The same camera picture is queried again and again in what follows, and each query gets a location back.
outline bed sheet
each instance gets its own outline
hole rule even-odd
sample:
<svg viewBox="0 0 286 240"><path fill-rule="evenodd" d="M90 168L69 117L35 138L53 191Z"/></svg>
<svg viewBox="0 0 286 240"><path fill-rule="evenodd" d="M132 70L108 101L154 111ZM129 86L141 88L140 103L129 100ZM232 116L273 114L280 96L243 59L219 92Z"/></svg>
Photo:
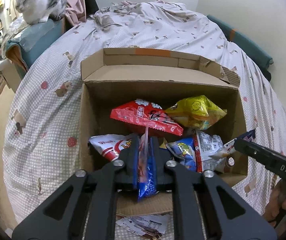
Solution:
<svg viewBox="0 0 286 240"><path fill-rule="evenodd" d="M198 54L241 77L247 130L256 143L286 155L286 109L255 63L206 16L163 0L124 1L96 12L53 43L33 64L14 97L3 150L4 182L21 222L78 168L81 61L107 47ZM262 214L273 174L249 158L248 176L233 189ZM163 239L173 238L170 225ZM116 239L137 239L116 225Z"/></svg>

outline cardboard piece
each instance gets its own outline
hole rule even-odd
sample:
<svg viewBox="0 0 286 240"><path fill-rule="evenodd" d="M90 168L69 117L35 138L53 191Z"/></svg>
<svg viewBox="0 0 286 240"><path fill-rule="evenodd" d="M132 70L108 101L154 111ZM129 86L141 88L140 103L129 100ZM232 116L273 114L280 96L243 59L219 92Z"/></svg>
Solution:
<svg viewBox="0 0 286 240"><path fill-rule="evenodd" d="M246 132L242 101L238 92L239 76L233 71L199 55L183 52L105 48L81 62L83 91L80 110L81 168L91 172L107 163L94 148L88 149L91 136L127 135L124 123L110 119L112 108L141 98L166 109L178 100L205 95L227 115L206 130L224 143ZM171 142L179 137L168 134ZM239 152L233 156L231 173L223 180L234 186L247 176L248 158ZM171 194L161 192L137 202L137 194L120 194L117 213L124 216L163 213L172 210Z"/></svg>

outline cat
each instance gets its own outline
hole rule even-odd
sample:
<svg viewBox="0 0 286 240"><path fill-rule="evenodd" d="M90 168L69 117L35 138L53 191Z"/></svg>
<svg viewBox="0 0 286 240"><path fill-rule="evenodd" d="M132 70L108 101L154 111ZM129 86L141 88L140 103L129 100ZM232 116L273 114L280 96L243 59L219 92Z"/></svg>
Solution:
<svg viewBox="0 0 286 240"><path fill-rule="evenodd" d="M16 0L16 10L29 25L59 21L64 17L67 0Z"/></svg>

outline snack bag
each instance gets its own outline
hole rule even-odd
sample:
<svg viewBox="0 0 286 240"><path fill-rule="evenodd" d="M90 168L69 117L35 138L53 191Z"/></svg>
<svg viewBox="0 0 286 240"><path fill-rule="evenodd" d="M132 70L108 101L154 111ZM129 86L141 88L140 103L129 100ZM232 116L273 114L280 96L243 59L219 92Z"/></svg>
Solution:
<svg viewBox="0 0 286 240"><path fill-rule="evenodd" d="M209 128L227 113L206 96L184 98L165 112L179 124L198 130Z"/></svg>
<svg viewBox="0 0 286 240"><path fill-rule="evenodd" d="M119 157L121 150L130 147L133 136L134 133L128 136L117 134L98 135L89 138L88 142L94 146L99 154L112 162Z"/></svg>
<svg viewBox="0 0 286 240"><path fill-rule="evenodd" d="M142 99L136 99L112 109L110 117L133 124L134 126L131 126L131 130L140 134L144 133L144 127L147 126L178 136L181 136L183 133L183 128L173 121L158 104Z"/></svg>
<svg viewBox="0 0 286 240"><path fill-rule="evenodd" d="M145 134L141 137L138 150L138 199L140 200L143 197L157 193L154 175L155 163L149 145L148 127L146 127Z"/></svg>
<svg viewBox="0 0 286 240"><path fill-rule="evenodd" d="M167 149L190 171L196 171L195 146L192 137L167 143Z"/></svg>
<svg viewBox="0 0 286 240"><path fill-rule="evenodd" d="M187 169L197 172L215 169L217 161L210 155L222 146L222 140L218 135L211 136L194 129L191 137L166 144L174 156L183 159L181 164Z"/></svg>
<svg viewBox="0 0 286 240"><path fill-rule="evenodd" d="M236 137L235 139L238 139L238 138L246 140L248 142L251 142L252 140L255 139L255 129L250 130L250 131ZM219 160L221 158L225 158L225 157L229 156L230 154L236 152L235 148L234 148L235 139L229 141L228 143L225 143L224 146L221 147L215 154L211 155L211 157L213 159Z"/></svg>
<svg viewBox="0 0 286 240"><path fill-rule="evenodd" d="M232 157L222 158L217 162L215 170L221 173L231 172L235 160Z"/></svg>

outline box flap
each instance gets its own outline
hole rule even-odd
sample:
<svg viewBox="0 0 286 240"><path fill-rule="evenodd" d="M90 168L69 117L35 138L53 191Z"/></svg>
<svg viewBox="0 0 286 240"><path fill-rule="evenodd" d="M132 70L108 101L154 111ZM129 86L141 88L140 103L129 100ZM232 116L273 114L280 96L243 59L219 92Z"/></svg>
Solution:
<svg viewBox="0 0 286 240"><path fill-rule="evenodd" d="M150 65L104 65L84 80L84 82L105 81L169 81L236 89L234 85L227 84L214 76L198 70Z"/></svg>
<svg viewBox="0 0 286 240"><path fill-rule="evenodd" d="M121 68L121 65L131 65L128 68ZM94 81L103 81L103 80L129 80L128 78L121 79L121 76L127 74L123 71L129 71L129 68L134 68L134 66L149 66L148 69L145 71L148 72L151 70L151 66L162 66L162 67L176 67L176 68L185 68L190 70L199 70L201 72L207 73L211 76L214 76L227 84L232 85L233 87L238 87L240 84L239 76L234 73L233 71L222 67L221 65L217 64L214 61L211 61L207 58L201 57L195 54L189 54L184 52L177 52L177 51L170 51L170 50L163 50L163 49L143 49L143 48L105 48L101 49L100 51L94 53L90 57L84 59L81 62L81 75L83 81L86 82L94 82ZM103 70L98 71L94 76L89 78L94 72L102 68L103 66L113 66L116 68L115 71L112 71L112 68L104 68L103 70L109 71L109 74L103 74ZM154 75L158 73L157 76L161 76L161 70L156 71L153 69L152 72L148 73L149 78L133 78L130 80L157 80L157 81L168 81L173 80L175 78L171 78L171 74L177 75L178 72L175 70L167 70L170 73L164 72L163 75L167 75L168 78L160 78L155 77ZM184 81L182 79L183 73L180 71L180 78L177 82L189 82ZM134 71L131 71L131 74L136 76L137 74L143 74L142 68L138 70L135 68Z"/></svg>

